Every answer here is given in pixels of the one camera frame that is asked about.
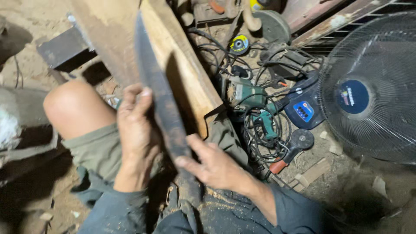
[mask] angle grinder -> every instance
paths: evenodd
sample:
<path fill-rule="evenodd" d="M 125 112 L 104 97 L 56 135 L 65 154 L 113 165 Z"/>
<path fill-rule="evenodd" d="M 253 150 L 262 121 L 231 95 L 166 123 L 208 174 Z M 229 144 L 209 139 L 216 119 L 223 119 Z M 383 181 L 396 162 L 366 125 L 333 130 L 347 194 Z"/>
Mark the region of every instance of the angle grinder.
<path fill-rule="evenodd" d="M 289 149 L 285 157 L 275 163 L 272 163 L 269 167 L 269 170 L 278 174 L 283 170 L 283 168 L 289 166 L 289 163 L 295 158 L 304 149 L 309 149 L 313 146 L 315 138 L 313 134 L 306 129 L 297 129 L 292 133 L 287 148 Z"/>

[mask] person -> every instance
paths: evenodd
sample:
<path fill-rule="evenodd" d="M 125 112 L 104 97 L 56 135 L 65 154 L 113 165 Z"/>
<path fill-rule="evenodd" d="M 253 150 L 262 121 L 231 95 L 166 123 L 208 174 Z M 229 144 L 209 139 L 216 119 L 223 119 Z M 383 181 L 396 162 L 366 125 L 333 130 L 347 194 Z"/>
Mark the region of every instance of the person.
<path fill-rule="evenodd" d="M 190 206 L 186 188 L 172 182 L 156 227 L 147 227 L 146 206 L 155 195 L 146 188 L 161 151 L 151 106 L 152 90 L 139 84 L 124 89 L 117 112 L 82 81 L 45 98 L 45 112 L 78 166 L 81 183 L 72 192 L 92 207 L 78 233 L 333 233 L 319 204 L 243 169 L 248 157 L 223 115 L 206 141 L 187 137 L 200 162 L 185 156 L 173 162 L 205 185 L 201 203 Z"/>

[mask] dirt floor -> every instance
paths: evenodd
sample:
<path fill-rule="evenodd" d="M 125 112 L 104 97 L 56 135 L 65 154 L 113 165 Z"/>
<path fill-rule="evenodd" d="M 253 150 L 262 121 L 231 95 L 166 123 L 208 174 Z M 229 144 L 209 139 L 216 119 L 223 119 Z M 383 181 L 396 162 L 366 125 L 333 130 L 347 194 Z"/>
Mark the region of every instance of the dirt floor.
<path fill-rule="evenodd" d="M 69 29 L 71 24 L 66 18 L 67 13 L 68 9 L 61 1 L 0 0 L 0 15 L 31 35 L 31 42 L 15 57 L 23 76 L 24 88 L 48 91 L 57 86 L 54 78 L 48 74 L 47 65 L 38 55 L 36 44 Z M 210 33 L 220 37 L 225 30 L 211 28 Z M 16 85 L 15 58 L 10 58 L 0 73 L 1 85 Z M 117 83 L 99 57 L 70 76 L 65 76 L 89 81 L 112 104 L 115 104 L 114 98 L 120 96 L 121 88 L 116 87 Z M 322 131 L 329 132 L 326 123 L 311 131 L 315 137 L 313 148 L 301 154 L 278 176 L 290 182 L 296 174 L 305 172 L 320 159 L 326 158 L 330 169 L 302 190 L 305 196 L 338 212 L 343 222 L 355 227 L 352 233 L 414 233 L 414 169 L 377 161 L 368 156 L 353 159 L 344 153 L 335 155 L 329 151 L 331 143 L 319 137 Z M 76 232 L 89 210 L 69 192 L 78 183 L 71 160 L 68 153 L 63 154 L 0 189 L 0 233 L 40 234 L 45 228 L 45 221 L 39 218 L 43 212 L 54 216 L 48 233 Z M 387 197 L 372 188 L 377 176 L 386 183 Z"/>

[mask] right hand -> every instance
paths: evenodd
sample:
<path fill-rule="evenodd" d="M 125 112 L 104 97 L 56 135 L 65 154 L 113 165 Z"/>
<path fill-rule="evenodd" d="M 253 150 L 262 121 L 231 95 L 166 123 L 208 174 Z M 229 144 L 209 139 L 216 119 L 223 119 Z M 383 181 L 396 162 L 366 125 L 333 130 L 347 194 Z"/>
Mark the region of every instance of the right hand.
<path fill-rule="evenodd" d="M 195 175 L 214 189 L 228 189 L 245 194 L 249 182 L 255 180 L 215 143 L 206 143 L 197 134 L 186 138 L 201 163 L 189 157 L 178 157 L 175 164 Z"/>

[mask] hand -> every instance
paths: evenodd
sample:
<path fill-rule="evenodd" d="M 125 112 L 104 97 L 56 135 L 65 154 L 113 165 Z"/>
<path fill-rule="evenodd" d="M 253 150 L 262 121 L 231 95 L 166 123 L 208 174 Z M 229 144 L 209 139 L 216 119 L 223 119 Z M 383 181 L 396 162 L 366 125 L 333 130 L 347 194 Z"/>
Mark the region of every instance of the hand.
<path fill-rule="evenodd" d="M 215 143 L 206 143 L 197 134 L 186 140 L 198 155 L 201 164 L 188 157 L 178 157 L 175 164 L 195 175 L 202 183 L 214 189 L 228 189 L 246 194 L 248 183 L 255 180 Z"/>
<path fill-rule="evenodd" d="M 134 192 L 147 186 L 153 159 L 160 152 L 157 134 L 148 119 L 151 106 L 151 89 L 142 89 L 140 84 L 124 89 L 117 112 L 122 151 L 121 167 L 114 181 L 117 191 Z"/>

